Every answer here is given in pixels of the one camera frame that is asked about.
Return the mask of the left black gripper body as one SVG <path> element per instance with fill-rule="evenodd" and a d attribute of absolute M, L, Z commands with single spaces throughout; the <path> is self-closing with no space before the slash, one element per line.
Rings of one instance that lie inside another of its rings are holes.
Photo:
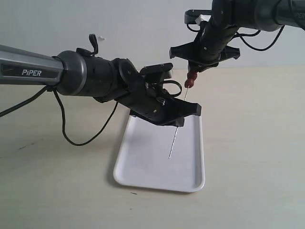
<path fill-rule="evenodd" d="M 163 83 L 140 85 L 116 99 L 130 109 L 130 114 L 154 125 L 162 125 L 178 118 L 179 105 L 183 101 L 163 88 Z"/>

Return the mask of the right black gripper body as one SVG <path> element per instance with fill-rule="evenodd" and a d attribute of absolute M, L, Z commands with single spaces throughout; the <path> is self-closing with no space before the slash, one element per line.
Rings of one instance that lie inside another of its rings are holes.
<path fill-rule="evenodd" d="M 228 46 L 238 27 L 221 28 L 210 20 L 204 22 L 193 42 L 171 47 L 170 58 L 181 58 L 188 63 L 223 62 L 229 59 L 238 59 L 240 49 Z"/>

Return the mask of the left grey black robot arm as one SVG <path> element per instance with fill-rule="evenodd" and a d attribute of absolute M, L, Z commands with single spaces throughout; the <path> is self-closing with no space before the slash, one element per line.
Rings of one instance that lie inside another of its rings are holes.
<path fill-rule="evenodd" d="M 165 63 L 138 71 L 128 59 L 109 61 L 80 49 L 49 57 L 0 48 L 1 84 L 45 85 L 65 96 L 92 97 L 100 103 L 115 100 L 154 125 L 180 127 L 186 117 L 200 116 L 202 108 L 163 88 L 172 83 L 172 67 Z"/>

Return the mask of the right grey black robot arm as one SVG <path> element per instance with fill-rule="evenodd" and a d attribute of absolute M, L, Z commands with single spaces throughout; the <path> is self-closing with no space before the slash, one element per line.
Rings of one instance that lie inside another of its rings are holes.
<path fill-rule="evenodd" d="M 240 28 L 276 31 L 283 26 L 305 28 L 303 0 L 214 0 L 210 10 L 187 10 L 186 25 L 200 27 L 193 42 L 171 47 L 170 58 L 188 61 L 189 70 L 203 72 L 222 61 L 238 59 L 240 50 L 228 46 Z"/>

